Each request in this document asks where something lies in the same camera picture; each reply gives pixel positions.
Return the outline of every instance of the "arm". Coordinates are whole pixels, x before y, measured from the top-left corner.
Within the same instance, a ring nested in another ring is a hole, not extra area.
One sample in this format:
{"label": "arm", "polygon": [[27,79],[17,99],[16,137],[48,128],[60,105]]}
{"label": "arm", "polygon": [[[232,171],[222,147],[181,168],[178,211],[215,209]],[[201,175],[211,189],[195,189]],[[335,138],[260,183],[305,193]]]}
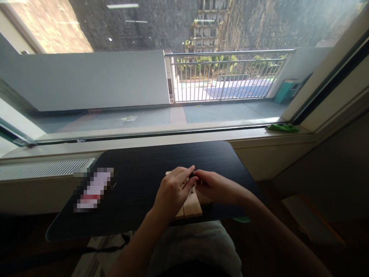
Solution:
{"label": "arm", "polygon": [[181,188],[194,166],[177,167],[162,180],[153,208],[146,214],[141,226],[110,270],[108,277],[145,276],[155,245],[169,223],[183,206],[198,180],[192,177]]}
{"label": "arm", "polygon": [[215,172],[198,170],[194,175],[202,180],[197,185],[202,194],[222,204],[244,207],[251,220],[259,224],[308,275],[332,276],[318,257],[250,191]]}

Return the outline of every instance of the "hand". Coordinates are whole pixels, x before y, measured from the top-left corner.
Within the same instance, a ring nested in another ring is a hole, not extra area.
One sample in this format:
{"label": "hand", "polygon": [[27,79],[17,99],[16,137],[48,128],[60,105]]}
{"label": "hand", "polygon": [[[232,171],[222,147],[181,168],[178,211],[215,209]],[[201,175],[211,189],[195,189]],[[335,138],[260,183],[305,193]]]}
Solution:
{"label": "hand", "polygon": [[182,187],[186,179],[194,171],[195,166],[190,168],[177,167],[165,176],[160,184],[158,193],[156,194],[155,203],[151,209],[151,213],[157,219],[169,224],[185,203],[191,188],[198,180],[197,177],[192,177]]}
{"label": "hand", "polygon": [[197,182],[196,189],[215,202],[244,206],[245,197],[253,196],[244,187],[216,172],[197,170],[194,175],[201,180]]}

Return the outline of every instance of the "wooden block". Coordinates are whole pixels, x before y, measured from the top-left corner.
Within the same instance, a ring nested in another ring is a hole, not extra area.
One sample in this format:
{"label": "wooden block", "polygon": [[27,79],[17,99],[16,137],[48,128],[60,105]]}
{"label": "wooden block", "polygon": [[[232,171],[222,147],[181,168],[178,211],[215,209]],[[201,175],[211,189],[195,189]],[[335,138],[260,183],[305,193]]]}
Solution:
{"label": "wooden block", "polygon": [[213,200],[211,200],[210,198],[206,197],[201,192],[199,192],[197,190],[197,187],[195,187],[195,190],[196,190],[196,195],[197,195],[197,198],[198,198],[199,203],[200,203],[201,206],[202,205],[211,205],[211,204],[215,203]]}
{"label": "wooden block", "polygon": [[180,209],[180,211],[176,215],[175,219],[198,217],[198,216],[201,216],[201,215],[203,215],[203,211],[201,209],[199,200],[197,198],[196,190],[193,187],[191,189],[186,201],[184,202],[182,208]]}
{"label": "wooden block", "polygon": [[196,190],[192,188],[191,192],[183,204],[184,218],[198,217],[203,215],[203,210],[201,209],[199,200],[197,198]]}
{"label": "wooden block", "polygon": [[174,219],[182,219],[184,217],[185,217],[185,212],[184,212],[183,206],[182,206],[180,211],[178,212],[178,214],[176,215],[176,217]]}

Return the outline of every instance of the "metal railing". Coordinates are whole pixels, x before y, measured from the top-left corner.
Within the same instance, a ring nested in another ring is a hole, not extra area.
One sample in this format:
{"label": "metal railing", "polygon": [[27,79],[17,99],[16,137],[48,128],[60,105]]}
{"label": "metal railing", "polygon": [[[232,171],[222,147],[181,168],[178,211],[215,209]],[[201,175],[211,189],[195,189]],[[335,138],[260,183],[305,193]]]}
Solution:
{"label": "metal railing", "polygon": [[165,54],[172,102],[265,98],[294,49]]}

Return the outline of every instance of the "green cloth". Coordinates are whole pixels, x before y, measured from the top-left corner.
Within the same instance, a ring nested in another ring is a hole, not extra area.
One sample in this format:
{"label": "green cloth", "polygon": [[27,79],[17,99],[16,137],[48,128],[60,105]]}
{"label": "green cloth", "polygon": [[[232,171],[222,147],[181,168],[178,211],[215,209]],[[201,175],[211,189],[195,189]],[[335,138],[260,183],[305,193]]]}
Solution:
{"label": "green cloth", "polygon": [[240,222],[240,223],[249,223],[249,222],[251,222],[249,217],[235,217],[235,218],[233,218],[233,220],[235,220],[237,222]]}
{"label": "green cloth", "polygon": [[298,129],[297,127],[295,127],[292,124],[284,124],[283,126],[277,125],[277,124],[272,124],[270,126],[265,127],[268,130],[273,130],[273,131],[281,131],[281,132],[285,132],[285,133],[298,133],[300,131],[300,129]]}

